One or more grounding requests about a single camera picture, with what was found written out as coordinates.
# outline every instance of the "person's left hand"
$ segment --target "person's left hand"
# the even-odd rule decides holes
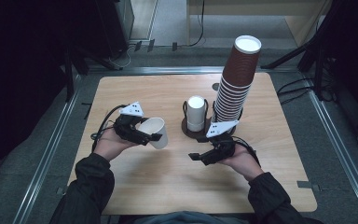
[[[108,161],[116,158],[122,151],[137,144],[121,139],[112,128],[107,127],[94,149],[94,153],[104,157]]]

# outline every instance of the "hand-mounted device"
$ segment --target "hand-mounted device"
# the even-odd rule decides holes
[[[216,123],[212,122],[206,136],[197,138],[197,141],[199,143],[211,142],[213,149],[201,155],[199,153],[190,153],[188,156],[191,160],[202,161],[205,165],[214,164],[228,157],[232,157],[235,152],[235,145],[239,144],[245,147],[249,154],[251,154],[255,158],[255,161],[260,165],[252,147],[250,147],[243,139],[231,136],[227,132],[238,123],[237,120]]]
[[[144,111],[139,102],[130,105],[118,105],[106,115],[98,132],[91,135],[91,139],[94,140],[92,151],[97,146],[98,139],[103,135],[103,131],[106,129],[107,120],[119,108],[121,108],[118,111],[120,116],[118,116],[113,123],[113,127],[110,128],[115,129],[116,134],[121,139],[146,146],[149,141],[158,141],[161,138],[162,135],[159,133],[147,134],[136,129],[136,124],[143,123],[147,120],[147,118],[144,118]]]

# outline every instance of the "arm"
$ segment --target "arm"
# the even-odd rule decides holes
[[[76,164],[77,180],[71,182],[50,223],[100,223],[115,186],[109,162],[135,144],[104,131],[94,152]]]
[[[270,173],[264,173],[246,148],[236,145],[234,155],[220,163],[230,166],[249,181],[248,199],[260,223],[307,223],[290,204],[290,197],[282,185]]]

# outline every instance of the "white paper cup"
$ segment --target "white paper cup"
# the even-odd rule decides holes
[[[187,101],[187,128],[191,132],[199,132],[203,129],[205,119],[205,100],[195,95]]]
[[[161,138],[158,141],[149,142],[155,149],[162,149],[168,145],[168,136],[167,131],[165,130],[165,122],[161,118],[147,119],[139,126],[138,131],[147,134],[162,134]]]

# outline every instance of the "person's right hand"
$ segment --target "person's right hand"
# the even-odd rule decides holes
[[[251,181],[258,175],[264,174],[264,171],[249,154],[248,150],[239,144],[235,145],[235,152],[232,157],[224,159],[219,163],[230,166],[237,173],[243,175],[247,181]]]

